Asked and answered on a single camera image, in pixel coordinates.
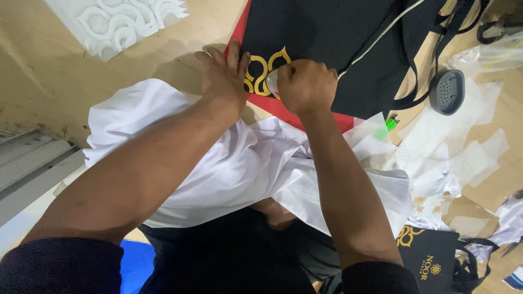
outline floor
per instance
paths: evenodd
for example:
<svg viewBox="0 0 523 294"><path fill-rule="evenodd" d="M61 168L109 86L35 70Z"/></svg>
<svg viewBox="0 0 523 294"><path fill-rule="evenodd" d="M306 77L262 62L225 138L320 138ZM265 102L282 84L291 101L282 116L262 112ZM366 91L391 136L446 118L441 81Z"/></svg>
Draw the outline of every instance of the floor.
<svg viewBox="0 0 523 294"><path fill-rule="evenodd" d="M495 0L486 17L513 9L517 0ZM174 87L200 93L201 67L192 53L202 47L224 48L246 0L187 0L190 16L144 39L104 63L90 56L43 0L4 0L0 8L0 127L10 131L40 128L55 138L87 146L89 108L112 96L118 89L147 78L160 78ZM440 60L477 45L475 30L456 37ZM429 53L436 35L429 34L417 57L419 80L429 76ZM454 215L486 208L496 211L505 197L522 188L523 137L519 116L523 113L523 67L482 75L477 82L504 80L493 123L476 126L469 140L481 142L503 128L511 149L499 158L502 165L477 188L465 186ZM407 74L398 96L410 91ZM423 93L426 83L421 83ZM397 130L406 126L423 105L400 111ZM270 114L252 106L243 116L252 123ZM393 131L392 140L400 142ZM474 292L510 293L501 280L523 264L523 248L509 257L493 255L492 273Z"/></svg>

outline black strap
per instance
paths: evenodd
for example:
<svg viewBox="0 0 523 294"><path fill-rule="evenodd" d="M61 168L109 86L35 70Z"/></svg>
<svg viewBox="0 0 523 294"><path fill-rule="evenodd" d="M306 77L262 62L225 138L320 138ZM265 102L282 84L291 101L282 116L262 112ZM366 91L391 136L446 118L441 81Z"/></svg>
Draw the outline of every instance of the black strap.
<svg viewBox="0 0 523 294"><path fill-rule="evenodd" d="M488 254L485 275L481 278L479 278L477 275L476 257L465 248L466 246L472 243L481 244L485 246L492 246L492 250ZM452 284L452 288L454 291L463 294L470 294L472 293L472 290L479 286L483 282L483 280L490 274L491 269L488 266L488 262L490 261L490 255L492 254L492 252L498 250L499 246L488 239L482 238L468 239L466 241L458 240L457 245L458 250L464 251L467 254L468 262L463 262L463 264L460 264L459 260L456 259L454 264L454 281Z"/></svg>
<svg viewBox="0 0 523 294"><path fill-rule="evenodd" d="M415 99L418 94L418 73L417 73L416 64L414 63L415 53L409 52L408 50L406 50L406 46L404 44L403 50L407 56L408 63L410 65L410 67L412 68L414 75L416 77L416 84L414 85L414 89L412 90L412 92L410 94L408 94L407 96L405 96L401 99L394 100L391 110L403 110L403 109L412 108L412 107L422 103L430 95L430 91L432 90L432 87L434 86L434 84L436 82L436 74L438 72L438 60L439 60L439 56L443 52L443 49L448 45L448 43L450 43L450 41L454 38L455 35L468 32L477 24L481 15L485 11L485 8L489 4L490 0L480 0L481 7L480 7L480 11L479 11L478 15L476 16L476 19L473 21L473 23L470 26L460 30L460 27L463 24L463 22L465 21L467 15L469 14L469 11L472 8L472 5L474 4L474 2L475 2L475 0L458 0L456 3L456 7L454 8L455 12L453 14L451 14L452 19L451 19L450 23L448 24L448 26L446 28L441 26L440 24L435 26L435 29L433 31L437 31L438 33L443 35L443 37L440 39L440 41L436 45L436 50L434 52L435 75L429 81L427 92L425 94L423 94L423 96L421 96L417 100L415 100ZM437 17L436 22L438 22L438 21L443 22L448 17L450 17L450 15L449 16L439 16L439 17Z"/></svg>

